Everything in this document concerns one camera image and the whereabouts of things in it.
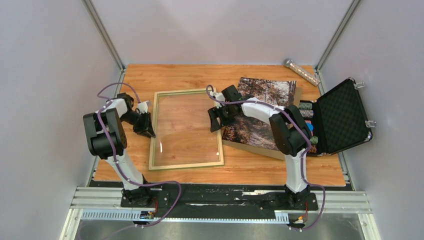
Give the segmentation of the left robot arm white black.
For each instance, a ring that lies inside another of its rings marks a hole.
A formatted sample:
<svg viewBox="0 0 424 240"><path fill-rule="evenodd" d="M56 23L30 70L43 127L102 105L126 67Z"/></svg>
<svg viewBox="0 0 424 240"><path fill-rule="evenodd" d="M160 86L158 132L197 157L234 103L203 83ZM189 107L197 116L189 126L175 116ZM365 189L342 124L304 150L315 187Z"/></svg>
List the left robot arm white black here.
<svg viewBox="0 0 424 240"><path fill-rule="evenodd" d="M123 123L132 125L140 136L154 138L149 101L135 102L127 93L107 99L105 105L83 116L88 149L93 156L105 160L115 170L123 183L122 197L129 204L142 207L153 201L153 193L147 188L147 180L138 171L128 151L128 140Z"/></svg>

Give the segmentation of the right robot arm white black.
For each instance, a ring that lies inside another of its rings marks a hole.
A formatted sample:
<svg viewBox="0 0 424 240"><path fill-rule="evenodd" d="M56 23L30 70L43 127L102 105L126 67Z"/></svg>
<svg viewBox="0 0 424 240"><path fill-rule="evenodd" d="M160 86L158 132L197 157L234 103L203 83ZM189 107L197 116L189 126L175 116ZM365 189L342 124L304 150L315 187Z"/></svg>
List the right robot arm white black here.
<svg viewBox="0 0 424 240"><path fill-rule="evenodd" d="M212 85L208 85L206 94L215 102L215 106L207 111L211 132L230 125L236 116L254 118L271 127L275 145L283 153L286 164L286 204L292 209L301 207L310 193L305 157L312 146L312 135L300 110L293 104L283 107L251 95L243 96L234 85L222 92L216 92Z"/></svg>

